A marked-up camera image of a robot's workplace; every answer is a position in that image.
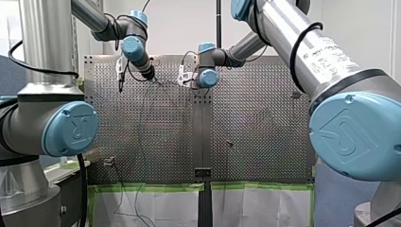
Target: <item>pegboard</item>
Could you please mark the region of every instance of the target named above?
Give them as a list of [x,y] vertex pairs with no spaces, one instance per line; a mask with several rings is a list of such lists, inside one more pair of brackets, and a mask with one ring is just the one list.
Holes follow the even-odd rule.
[[[309,101],[278,57],[223,69],[218,86],[201,99],[169,83],[182,56],[158,57],[163,86],[126,75],[119,94],[118,58],[85,59],[85,95],[100,117],[100,161],[90,167],[90,183],[194,182],[196,167],[211,167],[212,181],[311,183]],[[110,157],[115,167],[104,166]]]
[[278,57],[224,70],[213,92],[212,181],[311,183],[308,105]]
[[[191,93],[172,84],[179,60],[155,62],[160,83],[138,82],[127,73],[120,94],[117,59],[85,57],[85,95],[99,116],[100,160],[89,168],[90,183],[193,182]],[[114,166],[105,166],[103,161],[111,157]]]

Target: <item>wire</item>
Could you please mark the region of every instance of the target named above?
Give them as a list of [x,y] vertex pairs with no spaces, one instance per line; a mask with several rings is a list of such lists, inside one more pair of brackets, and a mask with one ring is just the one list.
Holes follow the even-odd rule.
[[145,9],[147,9],[147,6],[148,6],[149,2],[150,2],[150,0],[148,0],[148,1],[145,3],[144,7],[142,8],[142,12],[145,12]]
[[127,70],[127,69],[128,69],[128,72],[130,73],[131,77],[132,77],[133,79],[135,79],[136,81],[138,81],[138,82],[146,82],[146,81],[148,81],[148,79],[138,79],[138,78],[136,78],[136,77],[133,76],[133,74],[132,74],[132,72],[131,72],[131,69],[130,69],[130,61],[127,61],[127,65],[126,65],[126,68],[125,68],[125,70],[124,70],[124,74],[126,73],[126,70]]
[[88,180],[86,179],[86,167],[82,154],[77,155],[80,169],[80,184],[82,188],[79,227],[85,227],[86,213],[88,210]]
[[[145,94],[144,94],[144,97],[143,97],[143,99],[142,99],[141,112],[139,113],[139,122],[138,122],[138,144],[139,144],[139,150],[140,150],[140,152],[141,152],[141,154],[142,154],[142,159],[143,159],[143,161],[144,161],[144,168],[145,168],[145,171],[143,171],[144,175],[143,175],[143,177],[142,177],[142,181],[144,181],[144,182],[146,181],[146,179],[147,179],[147,177],[148,177],[148,171],[149,171],[149,169],[148,169],[147,155],[146,155],[146,153],[145,153],[145,151],[144,151],[143,144],[142,144],[142,138],[143,138],[143,130],[141,129],[141,128],[142,128],[142,119],[143,119],[143,114],[144,114],[144,110],[145,110],[145,99],[146,99],[146,97],[148,96],[148,93],[149,93],[149,91],[150,91],[150,88],[151,88],[154,84],[156,84],[156,83],[157,83],[157,79],[154,80],[154,81],[150,84],[150,86],[147,88],[147,90],[146,90],[146,92],[145,92]],[[139,217],[148,227],[150,227],[150,226],[145,222],[145,220],[139,215],[139,212],[138,212],[138,209],[137,209],[138,195],[139,195],[139,192],[141,191],[142,186],[143,186],[143,183],[141,183],[141,184],[139,185],[139,188],[138,188],[138,190],[136,191],[135,200],[134,200],[134,203],[133,203],[133,207],[134,207],[134,209],[135,209],[135,214],[136,214],[136,216]]]
[[13,46],[10,50],[9,50],[9,59],[20,65],[21,67],[24,67],[25,69],[29,69],[31,71],[35,71],[35,72],[39,72],[39,73],[45,73],[45,74],[57,74],[57,75],[70,75],[70,76],[74,76],[76,79],[79,78],[79,74],[73,71],[55,71],[55,70],[51,70],[51,69],[42,69],[42,68],[37,68],[34,66],[31,66],[23,61],[19,61],[17,59],[14,58],[14,56],[12,56],[12,54],[14,53],[14,51],[23,44],[23,41],[18,42],[15,46]]
[[256,60],[260,59],[260,57],[263,56],[263,54],[266,52],[267,49],[268,49],[268,46],[266,45],[265,49],[263,50],[263,52],[258,57],[254,58],[254,59],[251,59],[251,60],[246,60],[245,62],[252,62],[252,61],[256,61]]
[[121,30],[121,26],[120,24],[117,23],[117,19],[115,19],[114,16],[112,16],[110,13],[104,13],[104,15],[109,16],[113,19],[113,33],[115,36],[115,42],[114,42],[114,49],[115,51],[118,50],[118,47],[120,46],[120,30]]
[[398,216],[398,215],[401,215],[401,207],[396,209],[396,210],[393,210],[389,214],[387,214],[387,215],[375,220],[374,222],[368,224],[366,227],[378,226],[378,225],[384,223],[385,221],[387,221],[387,220],[389,220],[391,218],[394,218],[395,216]]
[[198,56],[198,53],[196,53],[195,51],[188,50],[188,51],[186,51],[186,53],[183,55],[183,58],[181,59],[181,64],[183,64],[183,61],[185,60],[186,56],[187,56],[189,53],[192,53],[192,54]]
[[228,70],[232,70],[233,69],[233,62],[231,61],[231,58],[228,56],[228,53],[227,53],[227,51],[226,50],[222,50],[223,51],[223,53],[224,53],[224,64],[226,64],[226,61],[228,60],[228,62],[229,62],[229,66],[226,66],[226,68],[228,69]]
[[139,20],[139,19],[136,18],[136,17],[129,16],[129,15],[126,15],[126,14],[121,14],[121,15],[119,15],[119,16],[117,17],[117,20],[120,19],[121,17],[129,18],[129,19],[133,20],[133,21],[134,21],[138,26],[140,26],[140,27],[142,28],[142,30],[144,31],[144,33],[145,33],[145,35],[146,35],[146,37],[144,37],[144,38],[145,38],[145,41],[148,39],[147,28],[144,27],[144,26],[142,25],[143,22],[142,22],[141,20]]
[[114,36],[115,36],[115,43],[114,43],[114,49],[115,49],[115,51],[117,51],[118,50],[118,48],[119,48],[119,46],[120,46],[120,40],[122,39],[122,37],[120,36],[120,32],[121,32],[121,25],[120,24],[118,24],[118,19],[120,19],[121,17],[126,17],[126,18],[129,18],[129,19],[131,19],[131,20],[133,20],[138,26],[140,26],[141,28],[142,28],[142,30],[145,32],[145,34],[146,34],[146,37],[142,37],[144,40],[147,40],[148,39],[148,32],[147,32],[147,29],[142,25],[142,22],[139,20],[139,19],[137,19],[137,18],[135,18],[135,17],[133,17],[133,16],[129,16],[129,15],[125,15],[125,14],[121,14],[121,15],[119,15],[117,18],[115,18],[114,16],[112,16],[110,13],[104,13],[104,15],[106,15],[106,16],[108,16],[108,17],[110,17],[110,18],[112,18],[113,19],[113,33],[114,33]]
[[305,36],[309,31],[312,31],[314,29],[320,29],[323,30],[323,24],[320,22],[315,22],[311,24],[307,29],[305,29],[301,34],[299,35],[297,41],[295,42],[294,46],[292,47],[291,50],[291,55],[289,57],[289,71],[292,76],[292,80],[294,81],[295,85],[298,87],[300,91],[303,93],[305,92],[304,88],[301,86],[301,83],[299,82],[296,72],[295,72],[295,60],[297,59],[297,52],[298,48],[301,45],[301,42],[304,40]]
[[254,20],[254,26],[256,28],[256,34],[259,36],[259,39],[265,44],[265,45],[271,45],[269,41],[267,41],[263,35],[262,32],[260,31],[259,27],[259,22],[257,20],[257,13],[258,13],[258,7],[257,7],[257,0],[253,0],[253,20]]

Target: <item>robotic arm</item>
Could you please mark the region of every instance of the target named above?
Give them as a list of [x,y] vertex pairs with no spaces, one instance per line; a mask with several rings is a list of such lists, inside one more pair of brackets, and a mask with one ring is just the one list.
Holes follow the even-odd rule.
[[131,10],[129,15],[121,15],[110,21],[92,2],[72,0],[72,13],[92,30],[98,41],[122,40],[121,50],[126,59],[145,79],[153,79],[146,44],[148,39],[148,17],[139,10]]
[[[133,10],[110,21],[85,0],[20,0],[20,10],[26,62],[12,57],[18,45],[9,54],[27,69],[26,86],[17,97],[0,97],[0,225],[61,226],[60,189],[47,182],[39,155],[78,155],[85,186],[81,153],[97,131],[97,112],[76,86],[71,13],[97,40],[123,40],[124,56],[152,79],[154,68],[145,50],[147,16]],[[85,192],[80,226],[86,220]]]
[[302,10],[283,0],[233,0],[233,17],[254,33],[230,50],[201,44],[197,85],[215,86],[215,66],[241,67],[270,44],[311,99],[309,135],[319,156],[357,180],[401,179],[401,87],[382,70],[360,67],[307,19],[309,1],[297,4]]

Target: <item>metal pole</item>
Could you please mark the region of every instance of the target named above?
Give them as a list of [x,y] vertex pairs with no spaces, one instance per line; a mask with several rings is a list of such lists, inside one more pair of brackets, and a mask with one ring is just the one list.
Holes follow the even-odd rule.
[[264,46],[265,44],[259,39],[257,34],[251,31],[230,49],[230,54],[236,60],[245,61]]
[[[27,64],[56,71],[73,71],[71,4],[65,0],[20,0],[24,54]],[[27,87],[22,93],[52,93],[55,87],[73,86],[72,76],[27,72]]]
[[97,8],[95,3],[87,0],[72,0],[71,7],[74,16],[93,32],[101,32],[108,27],[109,19]]
[[216,0],[216,28],[218,48],[221,48],[221,0]]

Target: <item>blue cap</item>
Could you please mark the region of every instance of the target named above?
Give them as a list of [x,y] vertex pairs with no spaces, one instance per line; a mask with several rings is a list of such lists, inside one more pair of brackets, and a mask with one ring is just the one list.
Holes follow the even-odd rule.
[[313,148],[338,173],[401,179],[401,103],[373,93],[337,94],[315,110],[309,127]]
[[94,141],[97,113],[84,101],[74,101],[60,107],[44,128],[42,147],[53,157],[82,153]]
[[130,11],[130,16],[139,19],[145,26],[148,26],[148,17],[143,11],[133,9]]
[[141,60],[145,54],[142,42],[134,36],[124,38],[121,44],[121,51],[129,61],[133,62]]
[[232,0],[231,16],[238,21],[245,21],[251,6],[251,0]]
[[220,77],[213,69],[206,69],[202,71],[198,77],[198,86],[201,88],[212,88],[218,84]]
[[213,44],[211,42],[204,42],[198,46],[198,53],[201,54],[201,53],[204,53],[208,50],[215,49],[215,48],[216,48],[215,44]]

